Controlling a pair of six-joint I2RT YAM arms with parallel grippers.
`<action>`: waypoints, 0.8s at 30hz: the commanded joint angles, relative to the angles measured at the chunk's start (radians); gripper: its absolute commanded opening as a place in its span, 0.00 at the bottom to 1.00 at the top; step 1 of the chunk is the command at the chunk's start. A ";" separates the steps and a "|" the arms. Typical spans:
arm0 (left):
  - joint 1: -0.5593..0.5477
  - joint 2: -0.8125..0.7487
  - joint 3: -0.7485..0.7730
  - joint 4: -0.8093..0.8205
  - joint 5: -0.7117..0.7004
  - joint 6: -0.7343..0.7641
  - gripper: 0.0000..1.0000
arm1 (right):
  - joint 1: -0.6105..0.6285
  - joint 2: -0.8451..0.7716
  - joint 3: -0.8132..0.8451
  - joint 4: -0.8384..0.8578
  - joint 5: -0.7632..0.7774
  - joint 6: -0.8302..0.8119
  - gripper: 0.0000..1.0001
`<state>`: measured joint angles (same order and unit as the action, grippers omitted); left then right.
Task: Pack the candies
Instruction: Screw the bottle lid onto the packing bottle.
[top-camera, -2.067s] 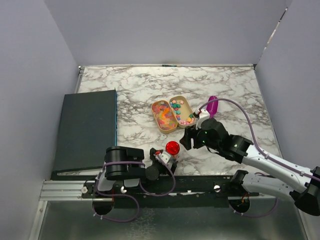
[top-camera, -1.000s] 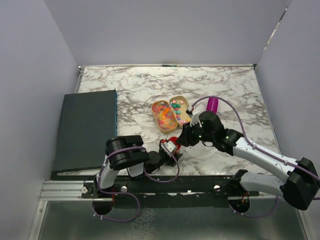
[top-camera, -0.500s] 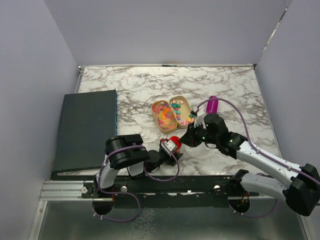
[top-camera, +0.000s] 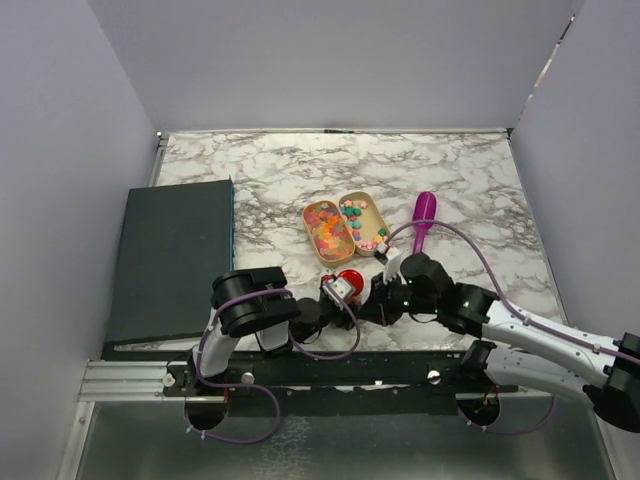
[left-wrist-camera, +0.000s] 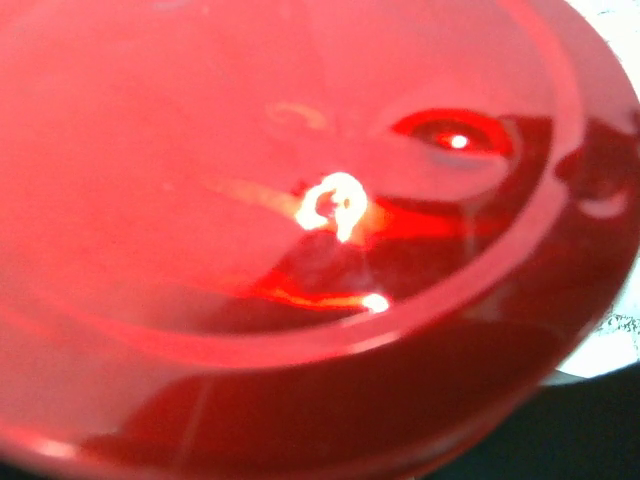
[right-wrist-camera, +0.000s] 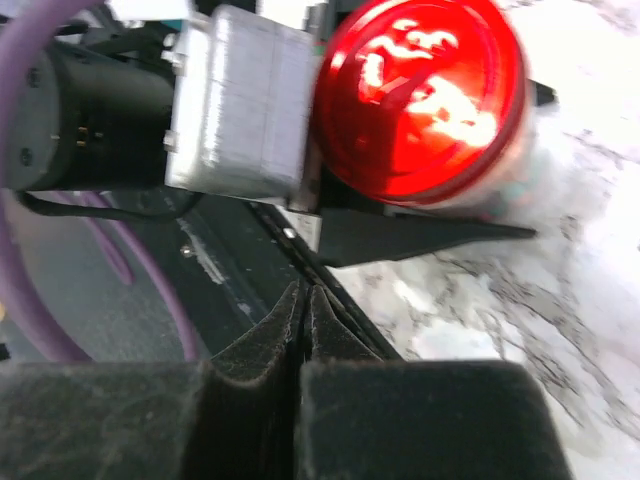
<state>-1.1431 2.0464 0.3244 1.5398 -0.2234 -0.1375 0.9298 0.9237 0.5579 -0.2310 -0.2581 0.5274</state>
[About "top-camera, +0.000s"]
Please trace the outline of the red round lid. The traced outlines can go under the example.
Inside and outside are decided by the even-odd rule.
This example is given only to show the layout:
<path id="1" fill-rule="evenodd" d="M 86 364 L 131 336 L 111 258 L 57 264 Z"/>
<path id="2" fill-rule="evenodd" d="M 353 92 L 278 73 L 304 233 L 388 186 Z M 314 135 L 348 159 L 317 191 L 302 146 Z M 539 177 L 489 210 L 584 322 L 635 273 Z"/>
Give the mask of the red round lid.
<path id="1" fill-rule="evenodd" d="M 364 278 L 358 271 L 345 269 L 338 274 L 338 277 L 346 280 L 353 287 L 354 292 L 351 294 L 352 297 L 358 297 L 362 293 L 364 289 Z"/>

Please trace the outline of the purple plastic scoop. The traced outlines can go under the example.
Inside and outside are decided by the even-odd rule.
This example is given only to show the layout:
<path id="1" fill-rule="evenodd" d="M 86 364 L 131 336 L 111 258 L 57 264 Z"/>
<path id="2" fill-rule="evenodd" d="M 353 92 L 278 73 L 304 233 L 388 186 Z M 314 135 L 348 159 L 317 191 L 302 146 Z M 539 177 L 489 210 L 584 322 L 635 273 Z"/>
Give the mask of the purple plastic scoop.
<path id="1" fill-rule="evenodd" d="M 433 220 L 437 212 L 437 199 L 432 192 L 421 192 L 417 199 L 413 210 L 413 221 L 417 220 Z M 431 228 L 430 223 L 421 223 L 413 225 L 415 231 L 413 253 L 420 253 L 423 250 L 425 237 Z"/>

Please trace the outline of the clear plastic cup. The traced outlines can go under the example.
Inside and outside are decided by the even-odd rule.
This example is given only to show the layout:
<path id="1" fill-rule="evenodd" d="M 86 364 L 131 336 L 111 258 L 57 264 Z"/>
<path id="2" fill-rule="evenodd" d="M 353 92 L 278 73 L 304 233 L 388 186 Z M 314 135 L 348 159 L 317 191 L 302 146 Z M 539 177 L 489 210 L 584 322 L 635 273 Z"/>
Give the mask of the clear plastic cup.
<path id="1" fill-rule="evenodd" d="M 349 300 L 350 306 L 360 307 L 363 304 L 364 300 L 361 296 L 352 296 Z"/>

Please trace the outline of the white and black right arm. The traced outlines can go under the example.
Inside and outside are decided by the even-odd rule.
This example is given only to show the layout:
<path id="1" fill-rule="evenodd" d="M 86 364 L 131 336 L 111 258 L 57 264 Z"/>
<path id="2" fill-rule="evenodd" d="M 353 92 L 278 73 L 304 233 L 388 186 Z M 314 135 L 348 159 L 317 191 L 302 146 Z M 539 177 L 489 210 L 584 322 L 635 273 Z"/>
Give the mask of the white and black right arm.
<path id="1" fill-rule="evenodd" d="M 585 332 L 510 303 L 498 290 L 455 282 L 424 253 L 375 253 L 383 270 L 371 280 L 361 319 L 388 326 L 402 315 L 432 316 L 447 330 L 473 337 L 459 367 L 461 383 L 481 391 L 529 387 L 590 405 L 601 420 L 639 430 L 639 338 Z"/>

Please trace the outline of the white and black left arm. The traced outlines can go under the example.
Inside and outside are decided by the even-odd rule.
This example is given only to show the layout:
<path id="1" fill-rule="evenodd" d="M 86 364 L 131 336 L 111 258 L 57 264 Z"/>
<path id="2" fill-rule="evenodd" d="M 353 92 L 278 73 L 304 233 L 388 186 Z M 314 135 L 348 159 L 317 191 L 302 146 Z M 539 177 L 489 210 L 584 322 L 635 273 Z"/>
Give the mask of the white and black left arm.
<path id="1" fill-rule="evenodd" d="M 198 345 L 186 382 L 206 395 L 220 385 L 240 339 L 254 335 L 263 354 L 288 353 L 331 323 L 358 325 L 354 300 L 364 288 L 355 270 L 321 279 L 320 295 L 295 299 L 279 266 L 234 270 L 212 284 L 211 316 Z"/>

